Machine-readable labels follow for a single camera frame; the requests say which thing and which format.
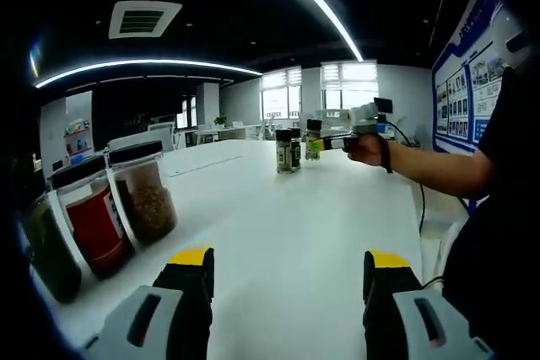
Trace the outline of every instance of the hand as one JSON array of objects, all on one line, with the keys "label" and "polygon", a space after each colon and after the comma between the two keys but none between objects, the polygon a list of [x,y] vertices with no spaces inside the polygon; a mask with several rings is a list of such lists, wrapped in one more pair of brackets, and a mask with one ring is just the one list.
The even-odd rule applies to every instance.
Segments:
[{"label": "hand", "polygon": [[349,149],[348,158],[370,166],[381,166],[381,145],[375,135],[365,134],[355,148]]}]

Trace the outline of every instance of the human arm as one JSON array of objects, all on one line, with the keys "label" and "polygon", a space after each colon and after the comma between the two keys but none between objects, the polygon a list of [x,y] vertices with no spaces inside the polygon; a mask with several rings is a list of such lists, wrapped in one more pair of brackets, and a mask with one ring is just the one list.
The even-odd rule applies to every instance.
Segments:
[{"label": "human arm", "polygon": [[[488,193],[494,173],[493,162],[481,151],[472,156],[437,153],[389,142],[391,168],[431,189],[462,198],[481,198]],[[381,151],[375,136],[363,136],[352,160],[381,165]]]}]

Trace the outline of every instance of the photo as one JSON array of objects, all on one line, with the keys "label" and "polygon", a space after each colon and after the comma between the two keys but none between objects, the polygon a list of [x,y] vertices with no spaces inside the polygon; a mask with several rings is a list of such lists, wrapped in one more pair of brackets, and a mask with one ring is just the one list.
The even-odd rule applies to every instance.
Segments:
[{"label": "photo", "polygon": [[496,57],[488,62],[488,75],[490,82],[502,77],[504,72],[505,65],[502,58]]},{"label": "photo", "polygon": [[472,67],[472,69],[472,84],[475,86],[482,86],[489,81],[488,69],[485,61],[477,63],[474,67]]}]

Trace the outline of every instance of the bulletin board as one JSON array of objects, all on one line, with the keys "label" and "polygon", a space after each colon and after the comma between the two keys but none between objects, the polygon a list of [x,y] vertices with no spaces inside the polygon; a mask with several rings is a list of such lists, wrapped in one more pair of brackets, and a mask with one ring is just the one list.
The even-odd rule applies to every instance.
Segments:
[{"label": "bulletin board", "polygon": [[[491,40],[499,0],[469,0],[459,25],[433,66],[433,146],[472,154],[499,97],[505,65]],[[473,210],[475,201],[466,201]]]}]

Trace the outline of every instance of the spice jar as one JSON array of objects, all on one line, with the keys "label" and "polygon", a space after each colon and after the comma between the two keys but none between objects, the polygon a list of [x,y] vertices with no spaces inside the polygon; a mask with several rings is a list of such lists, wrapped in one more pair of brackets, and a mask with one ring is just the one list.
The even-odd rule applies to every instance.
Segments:
[{"label": "spice jar", "polygon": [[23,212],[21,225],[29,244],[30,264],[56,301],[71,303],[80,287],[81,270],[62,237],[47,194]]},{"label": "spice jar", "polygon": [[132,253],[121,225],[102,156],[55,172],[51,186],[57,190],[66,222],[83,258],[97,277],[114,274]]},{"label": "spice jar", "polygon": [[293,173],[291,165],[290,141],[293,133],[290,130],[276,130],[276,159],[278,173]]},{"label": "spice jar", "polygon": [[143,244],[163,238],[176,226],[169,190],[159,177],[161,141],[109,152],[109,165],[135,238]]},{"label": "spice jar", "polygon": [[290,156],[291,156],[291,166],[293,170],[300,169],[300,160],[302,157],[302,147],[300,143],[300,129],[291,128],[291,140],[290,140]]},{"label": "spice jar", "polygon": [[307,121],[307,144],[305,148],[305,158],[307,160],[319,160],[321,153],[318,151],[311,151],[307,146],[311,141],[321,138],[322,121],[320,120],[308,120]]}]

